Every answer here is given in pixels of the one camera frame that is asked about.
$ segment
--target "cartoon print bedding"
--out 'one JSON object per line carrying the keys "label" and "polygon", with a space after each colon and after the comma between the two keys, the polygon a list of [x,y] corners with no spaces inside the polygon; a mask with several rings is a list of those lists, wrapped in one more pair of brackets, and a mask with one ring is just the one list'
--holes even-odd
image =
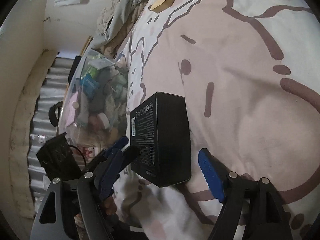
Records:
{"label": "cartoon print bedding", "polygon": [[206,147],[242,176],[269,178],[301,239],[320,212],[315,15],[304,0],[175,0],[159,14],[155,1],[120,55],[130,67],[127,116],[157,91],[184,96],[192,178],[157,188],[126,169],[114,185],[119,217],[151,240],[207,239],[222,205],[197,163]]}

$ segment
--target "corrugated metallic sheet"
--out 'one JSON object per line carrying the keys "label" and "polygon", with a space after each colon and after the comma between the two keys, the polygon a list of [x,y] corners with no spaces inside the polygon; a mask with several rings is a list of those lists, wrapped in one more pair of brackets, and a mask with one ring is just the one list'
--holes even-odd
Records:
{"label": "corrugated metallic sheet", "polygon": [[36,201],[45,193],[45,171],[41,167],[36,153],[45,141],[56,136],[56,128],[50,123],[48,112],[51,106],[63,100],[72,63],[72,59],[56,58],[48,71],[37,99],[30,128],[30,150],[28,153],[30,188]]}

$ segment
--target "small wooden block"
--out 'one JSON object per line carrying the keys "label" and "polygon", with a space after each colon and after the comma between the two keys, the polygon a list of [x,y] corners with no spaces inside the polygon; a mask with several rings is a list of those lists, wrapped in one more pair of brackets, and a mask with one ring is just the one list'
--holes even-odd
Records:
{"label": "small wooden block", "polygon": [[173,4],[174,0],[157,0],[152,6],[151,11],[155,13],[162,12]]}

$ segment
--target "silver screw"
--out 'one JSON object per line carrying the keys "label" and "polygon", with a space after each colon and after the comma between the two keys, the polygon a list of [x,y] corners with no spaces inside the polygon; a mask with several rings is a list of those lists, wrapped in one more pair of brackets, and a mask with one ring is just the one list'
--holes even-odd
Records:
{"label": "silver screw", "polygon": [[267,178],[262,178],[261,181],[264,184],[268,184],[270,182]]}
{"label": "silver screw", "polygon": [[230,176],[231,178],[236,178],[236,177],[238,177],[238,174],[237,174],[236,172],[234,172],[234,171],[230,171],[230,172],[229,172],[229,176]]}
{"label": "silver screw", "polygon": [[53,180],[52,180],[52,183],[53,184],[57,184],[57,183],[59,183],[60,182],[60,178],[54,178]]}
{"label": "silver screw", "polygon": [[92,176],[93,176],[93,173],[91,171],[88,171],[84,174],[84,177],[87,179],[91,178]]}

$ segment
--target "black cable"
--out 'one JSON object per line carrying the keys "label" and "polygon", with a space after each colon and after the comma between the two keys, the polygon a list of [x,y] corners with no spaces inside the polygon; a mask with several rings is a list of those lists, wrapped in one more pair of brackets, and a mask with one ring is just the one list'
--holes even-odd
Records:
{"label": "black cable", "polygon": [[83,155],[83,153],[79,150],[79,148],[76,147],[76,146],[74,146],[74,145],[69,145],[69,146],[70,146],[71,148],[76,149],[76,150],[81,154],[82,159],[83,159],[83,161],[84,161],[84,166],[87,166],[87,162],[85,161],[84,155]]}

